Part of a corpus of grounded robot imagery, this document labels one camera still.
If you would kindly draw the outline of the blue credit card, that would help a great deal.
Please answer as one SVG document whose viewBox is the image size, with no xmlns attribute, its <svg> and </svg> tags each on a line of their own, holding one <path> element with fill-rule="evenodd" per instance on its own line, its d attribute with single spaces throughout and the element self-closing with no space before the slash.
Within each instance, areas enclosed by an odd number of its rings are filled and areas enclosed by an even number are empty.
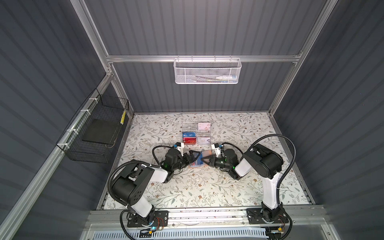
<svg viewBox="0 0 384 240">
<path fill-rule="evenodd" d="M 198 167 L 202 167 L 202 166 L 204 166 L 204 164 L 205 164 L 205 163 L 202 161 L 202 156 L 200 156 L 198 160 L 194 161 L 194 162 L 190 165 L 190 167 L 191 167 L 191 168 L 198 168 Z"/>
<path fill-rule="evenodd" d="M 183 132 L 183 138 L 195 138 L 196 136 L 195 132 Z"/>
</svg>

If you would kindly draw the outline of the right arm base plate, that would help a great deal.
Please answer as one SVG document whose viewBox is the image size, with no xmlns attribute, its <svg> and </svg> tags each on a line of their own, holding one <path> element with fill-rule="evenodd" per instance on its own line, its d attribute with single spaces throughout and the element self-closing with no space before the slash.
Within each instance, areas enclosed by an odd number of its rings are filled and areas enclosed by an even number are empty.
<svg viewBox="0 0 384 240">
<path fill-rule="evenodd" d="M 268 207 L 246 209 L 250 224 L 287 224 L 290 220 L 281 207 L 269 209 Z"/>
</svg>

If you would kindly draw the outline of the pink leather card holder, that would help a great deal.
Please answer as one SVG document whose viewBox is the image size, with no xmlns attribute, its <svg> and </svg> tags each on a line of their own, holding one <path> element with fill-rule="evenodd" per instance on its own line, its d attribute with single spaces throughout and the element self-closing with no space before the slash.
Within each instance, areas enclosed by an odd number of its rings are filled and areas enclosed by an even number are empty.
<svg viewBox="0 0 384 240">
<path fill-rule="evenodd" d="M 190 168 L 197 168 L 205 166 L 209 162 L 210 156 L 213 154 L 212 150 L 205 150 L 201 152 L 191 150 L 191 153 L 195 157 L 195 161 L 190 164 Z"/>
</svg>

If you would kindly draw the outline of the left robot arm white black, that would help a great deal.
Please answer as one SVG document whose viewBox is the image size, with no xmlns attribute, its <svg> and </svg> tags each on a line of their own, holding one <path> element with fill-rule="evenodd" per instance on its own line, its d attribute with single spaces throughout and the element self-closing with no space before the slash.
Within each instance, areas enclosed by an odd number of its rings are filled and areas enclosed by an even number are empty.
<svg viewBox="0 0 384 240">
<path fill-rule="evenodd" d="M 201 156 L 194 150 L 183 152 L 183 146 L 178 144 L 156 146 L 152 153 L 155 165 L 138 160 L 126 162 L 113 171 L 107 182 L 111 198 L 146 222 L 155 217 L 155 207 L 144 197 L 147 186 L 168 183 L 176 170 L 182 171 Z"/>
</svg>

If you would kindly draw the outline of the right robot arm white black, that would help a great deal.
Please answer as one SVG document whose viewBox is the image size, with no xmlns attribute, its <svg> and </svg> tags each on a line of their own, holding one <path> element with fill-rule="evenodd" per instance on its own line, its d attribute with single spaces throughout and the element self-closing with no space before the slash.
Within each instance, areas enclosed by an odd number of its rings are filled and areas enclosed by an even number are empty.
<svg viewBox="0 0 384 240">
<path fill-rule="evenodd" d="M 213 154 L 202 157 L 201 161 L 212 168 L 227 172 L 235 180 L 240 180 L 251 170 L 255 170 L 262 177 L 263 183 L 261 210 L 263 220 L 266 223 L 273 223 L 284 214 L 278 193 L 284 161 L 276 152 L 256 144 L 242 154 L 241 160 L 238 160 L 233 149 L 224 150 L 223 145 L 214 144 Z"/>
</svg>

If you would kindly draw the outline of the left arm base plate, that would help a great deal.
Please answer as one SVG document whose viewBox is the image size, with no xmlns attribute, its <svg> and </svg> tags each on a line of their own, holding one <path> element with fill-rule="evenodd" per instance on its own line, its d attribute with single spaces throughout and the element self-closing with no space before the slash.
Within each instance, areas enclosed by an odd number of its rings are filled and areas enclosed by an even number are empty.
<svg viewBox="0 0 384 240">
<path fill-rule="evenodd" d="M 128 228 L 138 227 L 167 227 L 169 220 L 169 211 L 152 211 L 147 217 L 142 217 L 139 214 L 128 216 Z"/>
</svg>

